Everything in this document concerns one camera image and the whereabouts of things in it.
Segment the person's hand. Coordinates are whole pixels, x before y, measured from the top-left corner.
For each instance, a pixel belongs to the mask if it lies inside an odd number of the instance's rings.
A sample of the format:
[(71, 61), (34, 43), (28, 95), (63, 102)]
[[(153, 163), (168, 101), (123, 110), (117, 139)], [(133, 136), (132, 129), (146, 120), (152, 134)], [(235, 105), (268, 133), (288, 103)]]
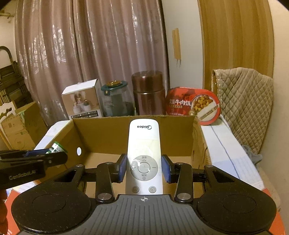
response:
[(6, 190), (1, 190), (0, 193), (0, 226), (1, 226), (1, 234), (6, 234), (8, 230), (8, 222), (7, 222), (7, 207), (5, 205), (5, 200), (7, 199)]

